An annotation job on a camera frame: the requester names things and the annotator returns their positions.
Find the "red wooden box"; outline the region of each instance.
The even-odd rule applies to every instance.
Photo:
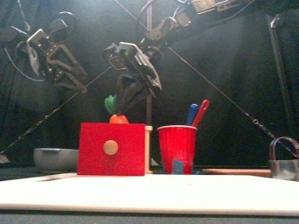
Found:
[[[79,175],[145,175],[145,125],[84,122],[79,135]]]

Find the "white bowl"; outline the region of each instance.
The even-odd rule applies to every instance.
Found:
[[[36,148],[33,163],[45,173],[75,172],[77,170],[79,151],[73,149]]]

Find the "red cup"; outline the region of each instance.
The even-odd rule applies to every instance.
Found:
[[[187,125],[168,125],[157,131],[164,173],[192,174],[197,129]]]

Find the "white table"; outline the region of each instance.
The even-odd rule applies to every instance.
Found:
[[[0,182],[0,210],[299,217],[298,190],[254,176],[65,173]]]

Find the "round knob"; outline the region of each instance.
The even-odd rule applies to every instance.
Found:
[[[108,155],[115,155],[117,153],[117,142],[113,140],[105,141],[103,150]]]

